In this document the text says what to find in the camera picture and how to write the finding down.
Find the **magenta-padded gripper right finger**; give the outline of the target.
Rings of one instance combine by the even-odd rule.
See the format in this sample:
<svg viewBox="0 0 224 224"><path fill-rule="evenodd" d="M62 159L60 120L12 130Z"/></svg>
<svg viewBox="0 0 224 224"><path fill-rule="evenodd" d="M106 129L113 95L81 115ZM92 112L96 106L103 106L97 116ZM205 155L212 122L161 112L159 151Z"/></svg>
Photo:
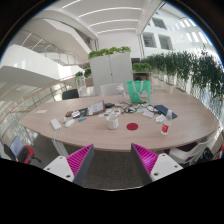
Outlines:
<svg viewBox="0 0 224 224"><path fill-rule="evenodd" d="M144 185L182 169L166 153L156 154L140 145L131 144L131 153Z"/></svg>

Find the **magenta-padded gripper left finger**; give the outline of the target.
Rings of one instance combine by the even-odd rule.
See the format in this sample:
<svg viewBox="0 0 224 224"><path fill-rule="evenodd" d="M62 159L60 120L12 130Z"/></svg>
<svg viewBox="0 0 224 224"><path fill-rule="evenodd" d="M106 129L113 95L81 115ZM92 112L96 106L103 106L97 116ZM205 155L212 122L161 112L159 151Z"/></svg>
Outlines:
<svg viewBox="0 0 224 224"><path fill-rule="evenodd" d="M94 145L90 144L67 157L58 156L44 170L82 186L93 156Z"/></svg>

